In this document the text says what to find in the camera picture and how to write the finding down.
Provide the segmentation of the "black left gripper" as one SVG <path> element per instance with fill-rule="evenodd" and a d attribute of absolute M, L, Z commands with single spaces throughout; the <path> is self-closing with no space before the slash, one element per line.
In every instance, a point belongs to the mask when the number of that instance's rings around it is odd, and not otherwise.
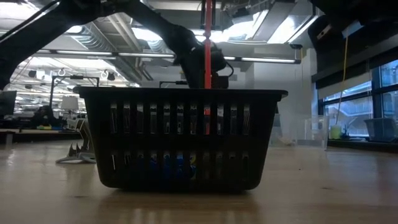
<path fill-rule="evenodd" d="M 174 30 L 176 39 L 179 40 L 175 63 L 180 65 L 190 88 L 205 87 L 205 43 L 200 42 L 195 34 L 182 26 Z M 227 67 L 223 52 L 210 42 L 210 86 L 216 89 L 227 89 L 229 80 L 227 76 L 220 76 L 218 72 Z"/>

